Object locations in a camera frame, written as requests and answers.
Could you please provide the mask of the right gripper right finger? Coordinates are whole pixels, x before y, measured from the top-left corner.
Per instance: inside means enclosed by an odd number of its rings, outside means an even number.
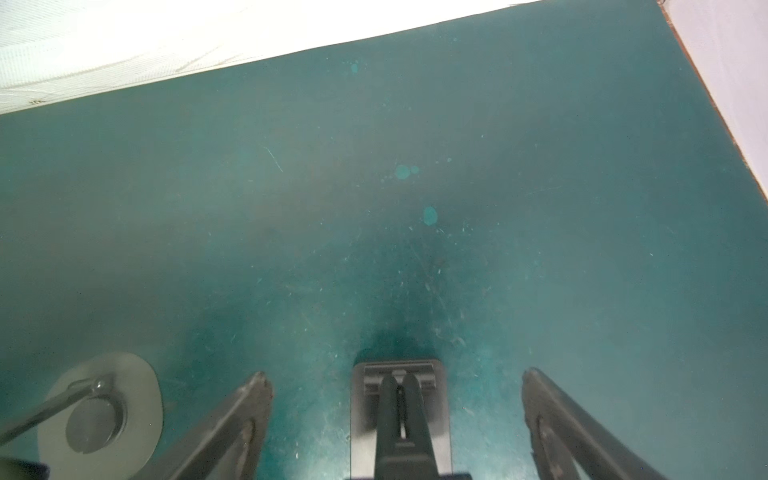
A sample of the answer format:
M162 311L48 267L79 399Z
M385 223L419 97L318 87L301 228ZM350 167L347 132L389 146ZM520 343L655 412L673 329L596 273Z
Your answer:
M529 368L522 379L525 424L541 479L662 479L549 376Z

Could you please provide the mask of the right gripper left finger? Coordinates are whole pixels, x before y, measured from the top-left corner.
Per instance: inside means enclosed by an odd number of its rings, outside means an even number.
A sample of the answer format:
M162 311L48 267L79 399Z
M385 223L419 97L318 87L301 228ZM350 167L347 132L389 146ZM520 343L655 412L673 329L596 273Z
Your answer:
M256 372L136 479L254 479L274 398L266 374Z

